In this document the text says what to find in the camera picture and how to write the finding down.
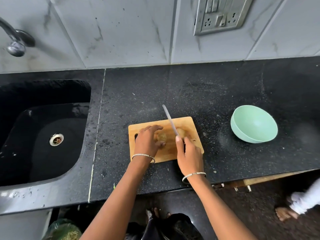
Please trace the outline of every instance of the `bowl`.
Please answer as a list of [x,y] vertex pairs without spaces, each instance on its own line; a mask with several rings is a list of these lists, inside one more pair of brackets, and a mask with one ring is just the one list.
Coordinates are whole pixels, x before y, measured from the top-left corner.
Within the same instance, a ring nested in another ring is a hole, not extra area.
[[273,117],[253,105],[242,105],[234,110],[231,129],[238,138],[250,143],[271,141],[278,134],[278,126]]

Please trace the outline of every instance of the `plastic bag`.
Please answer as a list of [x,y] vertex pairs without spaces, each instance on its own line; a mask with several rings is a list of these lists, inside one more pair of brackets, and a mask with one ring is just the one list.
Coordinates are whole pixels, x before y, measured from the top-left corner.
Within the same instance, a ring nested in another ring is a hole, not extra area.
[[81,231],[68,219],[58,219],[48,228],[42,240],[78,240]]

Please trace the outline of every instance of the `bangle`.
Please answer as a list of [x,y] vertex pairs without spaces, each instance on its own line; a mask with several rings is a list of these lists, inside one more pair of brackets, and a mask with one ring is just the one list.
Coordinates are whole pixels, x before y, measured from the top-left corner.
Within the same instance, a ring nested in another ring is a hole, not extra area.
[[138,153],[138,154],[134,154],[133,156],[132,156],[132,160],[134,159],[134,157],[135,156],[145,156],[145,157],[150,157],[150,158],[152,158],[152,160],[153,160],[153,162],[152,162],[152,160],[151,160],[151,162],[150,163],[155,163],[156,162],[156,160],[155,160],[155,158],[153,157],[153,156],[150,156],[150,155],[148,155],[148,154],[142,154],[142,153]]
[[194,172],[194,173],[190,173],[186,176],[183,177],[182,179],[182,182],[185,183],[185,184],[190,184],[189,182],[185,182],[184,180],[187,178],[187,177],[190,177],[192,175],[196,175],[196,174],[204,174],[205,176],[207,176],[207,174],[205,172]]

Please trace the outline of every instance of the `black sink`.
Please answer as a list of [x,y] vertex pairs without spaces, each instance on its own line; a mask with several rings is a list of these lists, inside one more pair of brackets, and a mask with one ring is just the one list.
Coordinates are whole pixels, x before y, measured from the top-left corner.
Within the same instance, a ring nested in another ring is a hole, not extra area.
[[[0,87],[0,186],[53,179],[77,162],[91,87],[82,80],[11,83]],[[51,136],[62,134],[57,146]]]

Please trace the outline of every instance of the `knife blade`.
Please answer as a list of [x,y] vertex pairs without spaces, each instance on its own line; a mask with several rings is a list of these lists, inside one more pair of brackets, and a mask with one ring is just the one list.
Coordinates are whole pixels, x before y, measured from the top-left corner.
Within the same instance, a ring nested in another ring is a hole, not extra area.
[[170,121],[170,124],[171,124],[171,127],[172,127],[174,133],[176,134],[176,136],[178,136],[179,133],[178,133],[176,127],[174,126],[174,122],[173,122],[172,119],[171,119],[171,116],[170,116],[170,114],[169,114],[169,112],[168,112],[168,110],[167,110],[167,107],[166,107],[164,104],[162,104],[162,107],[163,107],[163,109],[164,109],[164,112],[165,112],[166,116],[168,117],[168,120]]

